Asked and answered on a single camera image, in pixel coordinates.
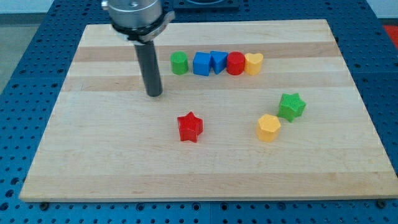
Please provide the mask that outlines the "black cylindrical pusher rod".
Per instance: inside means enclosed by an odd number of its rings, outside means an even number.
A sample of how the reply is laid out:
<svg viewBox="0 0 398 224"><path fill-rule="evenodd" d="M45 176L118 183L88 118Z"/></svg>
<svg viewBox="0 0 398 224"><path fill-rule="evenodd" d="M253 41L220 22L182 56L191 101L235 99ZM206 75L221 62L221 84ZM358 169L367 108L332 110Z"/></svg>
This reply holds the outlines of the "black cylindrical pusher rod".
<svg viewBox="0 0 398 224"><path fill-rule="evenodd" d="M151 40L141 45L135 45L134 48L146 93L151 97L160 96L163 88L154 42Z"/></svg>

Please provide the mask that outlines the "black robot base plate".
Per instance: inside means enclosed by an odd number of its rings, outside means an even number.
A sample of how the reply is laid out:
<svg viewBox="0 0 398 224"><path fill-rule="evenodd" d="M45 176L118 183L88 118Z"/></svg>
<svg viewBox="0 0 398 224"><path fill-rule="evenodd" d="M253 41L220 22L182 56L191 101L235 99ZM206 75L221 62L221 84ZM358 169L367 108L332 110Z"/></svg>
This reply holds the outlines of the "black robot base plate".
<svg viewBox="0 0 398 224"><path fill-rule="evenodd" d="M173 8L182 9L238 9L240 0L173 0Z"/></svg>

